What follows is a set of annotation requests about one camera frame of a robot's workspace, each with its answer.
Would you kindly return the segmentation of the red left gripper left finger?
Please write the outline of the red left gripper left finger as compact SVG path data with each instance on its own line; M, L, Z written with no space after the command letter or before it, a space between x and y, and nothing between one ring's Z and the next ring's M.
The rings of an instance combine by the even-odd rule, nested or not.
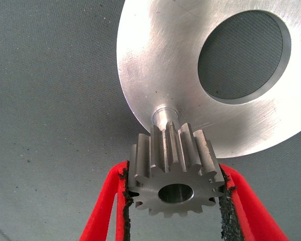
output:
M129 208L133 198L127 187L128 168L129 161L123 161L110 169L80 240L106 240L115 199L115 240L130 240Z

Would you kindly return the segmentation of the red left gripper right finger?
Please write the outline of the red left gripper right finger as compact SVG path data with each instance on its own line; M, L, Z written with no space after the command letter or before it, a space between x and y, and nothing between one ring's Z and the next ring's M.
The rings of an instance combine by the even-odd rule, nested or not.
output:
M220 164L225 185L220 197L223 240L288 240L246 179Z

